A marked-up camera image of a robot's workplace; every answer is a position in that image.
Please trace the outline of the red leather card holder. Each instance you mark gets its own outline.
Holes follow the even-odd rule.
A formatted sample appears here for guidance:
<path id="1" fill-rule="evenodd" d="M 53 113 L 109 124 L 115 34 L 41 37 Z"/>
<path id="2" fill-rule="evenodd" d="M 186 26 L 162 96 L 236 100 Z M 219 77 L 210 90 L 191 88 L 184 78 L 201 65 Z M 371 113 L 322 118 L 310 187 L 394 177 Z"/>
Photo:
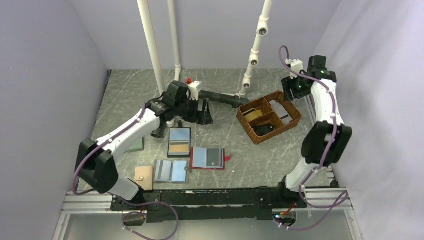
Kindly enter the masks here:
<path id="1" fill-rule="evenodd" d="M 192 147 L 190 152 L 189 167 L 191 169 L 224 170 L 226 162 L 232 155 L 226 154 L 224 148 Z"/>

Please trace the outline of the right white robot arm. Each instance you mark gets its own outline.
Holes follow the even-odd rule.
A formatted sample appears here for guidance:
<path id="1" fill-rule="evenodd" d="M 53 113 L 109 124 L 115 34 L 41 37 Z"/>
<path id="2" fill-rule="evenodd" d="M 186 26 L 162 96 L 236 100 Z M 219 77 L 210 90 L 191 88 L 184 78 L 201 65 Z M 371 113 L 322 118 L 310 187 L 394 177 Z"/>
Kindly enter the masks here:
<path id="1" fill-rule="evenodd" d="M 326 60 L 325 56 L 311 56 L 307 69 L 300 60 L 281 60 L 290 72 L 281 81 L 284 99 L 291 102 L 311 96 L 315 113 L 315 123 L 302 143 L 302 160 L 284 177 L 283 189 L 275 194 L 276 203 L 282 208 L 295 201 L 318 170 L 340 160 L 353 134 L 341 117 L 336 96 L 337 76 L 327 69 Z"/>

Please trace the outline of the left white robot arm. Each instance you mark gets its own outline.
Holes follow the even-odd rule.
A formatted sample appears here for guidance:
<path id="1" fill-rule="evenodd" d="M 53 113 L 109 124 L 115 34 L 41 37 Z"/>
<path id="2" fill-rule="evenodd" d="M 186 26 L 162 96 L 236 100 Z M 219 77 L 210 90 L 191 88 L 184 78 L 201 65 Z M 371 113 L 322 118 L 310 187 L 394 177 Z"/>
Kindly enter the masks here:
<path id="1" fill-rule="evenodd" d="M 145 102 L 135 116 L 111 133 L 96 140 L 84 139 L 78 149 L 72 192 L 83 195 L 77 191 L 78 180 L 82 179 L 91 186 L 91 191 L 112 194 L 123 199 L 129 209 L 139 209 L 145 202 L 144 189 L 121 176 L 115 161 L 138 140 L 175 117 L 189 123 L 211 124 L 199 116 L 200 84 L 172 81 L 165 92 Z"/>

